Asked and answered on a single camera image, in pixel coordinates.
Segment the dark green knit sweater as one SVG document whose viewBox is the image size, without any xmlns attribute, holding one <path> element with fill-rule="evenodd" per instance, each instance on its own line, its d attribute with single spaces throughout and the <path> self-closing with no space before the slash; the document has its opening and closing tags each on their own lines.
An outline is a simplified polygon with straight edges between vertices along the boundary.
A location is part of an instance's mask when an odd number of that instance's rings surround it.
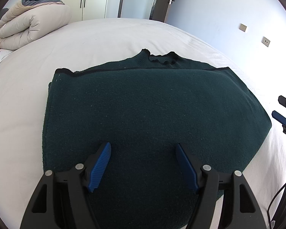
<svg viewBox="0 0 286 229">
<path fill-rule="evenodd" d="M 67 171 L 109 142 L 112 154 L 88 200 L 101 228 L 181 228 L 197 195 L 184 179 L 176 143 L 219 172 L 244 170 L 272 125 L 255 95 L 227 67 L 174 52 L 46 81 L 43 167 Z"/>
</svg>

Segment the white bed mattress sheet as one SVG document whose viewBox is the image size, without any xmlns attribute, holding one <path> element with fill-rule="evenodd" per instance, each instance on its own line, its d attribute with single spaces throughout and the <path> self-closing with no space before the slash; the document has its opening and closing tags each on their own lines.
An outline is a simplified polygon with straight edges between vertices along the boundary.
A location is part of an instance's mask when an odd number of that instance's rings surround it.
<svg viewBox="0 0 286 229">
<path fill-rule="evenodd" d="M 214 67 L 229 67 L 268 113 L 286 116 L 286 57 L 272 49 L 265 60 L 252 51 L 230 60 L 216 48 L 174 26 L 143 19 L 98 19 L 68 24 L 12 53 L 0 62 L 0 217 L 19 228 L 43 173 L 42 129 L 48 84 L 58 68 L 84 70 L 119 61 L 148 49 L 175 52 Z"/>
</svg>

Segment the folded beige duvet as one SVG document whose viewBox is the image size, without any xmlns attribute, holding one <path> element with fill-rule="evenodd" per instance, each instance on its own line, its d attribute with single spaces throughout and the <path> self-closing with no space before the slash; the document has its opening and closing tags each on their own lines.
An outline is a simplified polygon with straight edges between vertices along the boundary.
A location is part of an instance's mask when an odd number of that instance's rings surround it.
<svg viewBox="0 0 286 229">
<path fill-rule="evenodd" d="M 19 0 L 0 19 L 0 48 L 17 50 L 67 25 L 71 17 L 61 0 Z"/>
</svg>

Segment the upper wall switch plate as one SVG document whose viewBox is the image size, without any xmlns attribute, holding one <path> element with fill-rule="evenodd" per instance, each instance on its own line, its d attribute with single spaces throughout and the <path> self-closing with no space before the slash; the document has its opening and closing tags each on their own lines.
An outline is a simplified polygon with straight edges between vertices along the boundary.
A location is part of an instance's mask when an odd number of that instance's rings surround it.
<svg viewBox="0 0 286 229">
<path fill-rule="evenodd" d="M 239 29 L 240 29 L 241 31 L 245 32 L 246 29 L 247 29 L 247 26 L 244 25 L 244 24 L 240 24 L 240 25 L 239 25 Z"/>
</svg>

